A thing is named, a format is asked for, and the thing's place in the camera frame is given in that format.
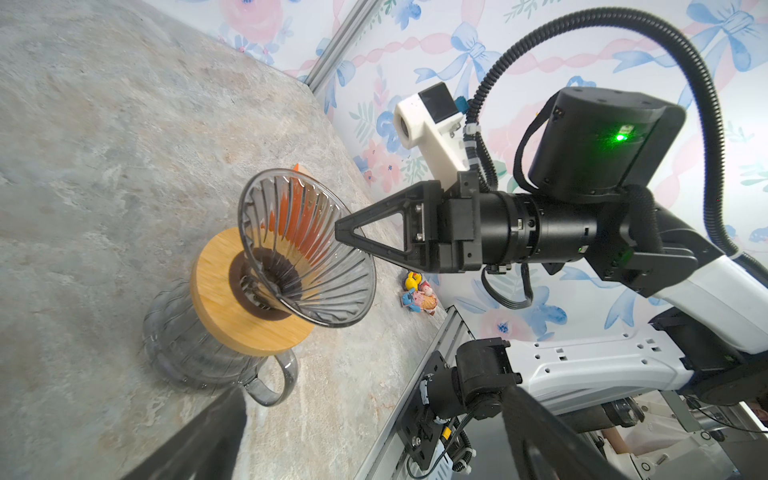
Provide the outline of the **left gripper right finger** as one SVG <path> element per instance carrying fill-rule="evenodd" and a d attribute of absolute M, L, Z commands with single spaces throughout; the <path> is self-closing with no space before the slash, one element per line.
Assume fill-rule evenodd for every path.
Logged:
<path fill-rule="evenodd" d="M 502 394 L 502 418 L 521 479 L 623 479 L 625 476 L 517 386 Z"/>

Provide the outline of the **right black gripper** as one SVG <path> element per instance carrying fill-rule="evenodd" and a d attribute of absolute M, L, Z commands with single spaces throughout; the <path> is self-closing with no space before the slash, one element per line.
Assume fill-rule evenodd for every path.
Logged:
<path fill-rule="evenodd" d="M 408 270 L 463 273 L 541 264 L 549 273 L 582 260 L 598 233 L 597 214 L 546 196 L 481 192 L 464 172 L 443 194 L 415 183 L 335 223 L 341 243 Z"/>

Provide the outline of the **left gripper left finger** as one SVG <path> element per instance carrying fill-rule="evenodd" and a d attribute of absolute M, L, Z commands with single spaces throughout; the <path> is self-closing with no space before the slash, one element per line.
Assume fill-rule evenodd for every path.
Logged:
<path fill-rule="evenodd" d="M 179 430 L 127 479 L 230 479 L 247 423 L 245 396 L 231 389 Z"/>

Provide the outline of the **grey glass dripper cone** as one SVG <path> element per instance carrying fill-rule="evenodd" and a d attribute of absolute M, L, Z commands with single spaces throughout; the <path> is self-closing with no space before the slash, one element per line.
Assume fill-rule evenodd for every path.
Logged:
<path fill-rule="evenodd" d="M 335 237 L 349 213 L 307 174 L 274 168 L 252 177 L 238 204 L 246 297 L 322 327 L 359 323 L 373 305 L 376 269 L 371 255 Z"/>

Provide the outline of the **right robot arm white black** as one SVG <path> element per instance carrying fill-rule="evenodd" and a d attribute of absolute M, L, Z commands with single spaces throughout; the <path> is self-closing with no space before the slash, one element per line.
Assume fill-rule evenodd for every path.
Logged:
<path fill-rule="evenodd" d="M 605 282 L 669 307 L 606 340 L 506 349 L 508 378 L 554 414 L 648 391 L 729 406 L 767 391 L 767 285 L 647 188 L 684 111 L 644 94 L 569 87 L 531 124 L 542 142 L 521 194 L 484 192 L 463 166 L 464 112 L 444 84 L 393 122 L 433 177 L 336 223 L 337 240 L 409 270 L 483 280 L 514 265 L 550 274 L 585 260 Z"/>

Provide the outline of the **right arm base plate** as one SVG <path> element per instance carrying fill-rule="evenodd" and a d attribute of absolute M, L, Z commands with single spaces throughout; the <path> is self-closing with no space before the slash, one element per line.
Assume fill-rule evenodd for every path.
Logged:
<path fill-rule="evenodd" d="M 418 384 L 419 396 L 413 393 L 398 421 L 400 438 L 411 439 L 410 459 L 423 471 L 430 468 L 444 425 L 466 409 L 461 400 L 458 372 L 449 367 L 439 352 L 434 352 Z"/>

